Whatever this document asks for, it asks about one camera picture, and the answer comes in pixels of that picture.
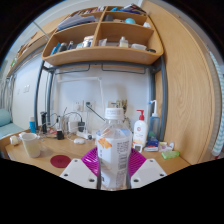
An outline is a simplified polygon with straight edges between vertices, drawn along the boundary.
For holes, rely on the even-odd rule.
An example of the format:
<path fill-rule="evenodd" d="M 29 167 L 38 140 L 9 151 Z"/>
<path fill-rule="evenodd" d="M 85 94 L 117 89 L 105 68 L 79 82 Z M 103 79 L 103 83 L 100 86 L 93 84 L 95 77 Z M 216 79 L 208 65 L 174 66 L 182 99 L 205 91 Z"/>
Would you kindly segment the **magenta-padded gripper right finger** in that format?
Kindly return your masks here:
<path fill-rule="evenodd" d="M 146 159 L 135 149 L 131 150 L 128 162 L 127 188 L 146 186 L 166 176 L 155 159 Z"/>

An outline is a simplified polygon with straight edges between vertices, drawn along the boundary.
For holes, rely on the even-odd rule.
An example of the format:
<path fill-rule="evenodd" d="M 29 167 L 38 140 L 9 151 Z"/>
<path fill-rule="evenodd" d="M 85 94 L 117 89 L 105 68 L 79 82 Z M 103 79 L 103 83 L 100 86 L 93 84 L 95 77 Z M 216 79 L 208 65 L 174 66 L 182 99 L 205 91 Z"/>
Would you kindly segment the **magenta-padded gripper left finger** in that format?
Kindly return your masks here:
<path fill-rule="evenodd" d="M 84 188 L 97 189 L 99 177 L 97 148 L 91 149 L 81 159 L 72 159 L 60 177 Z"/>

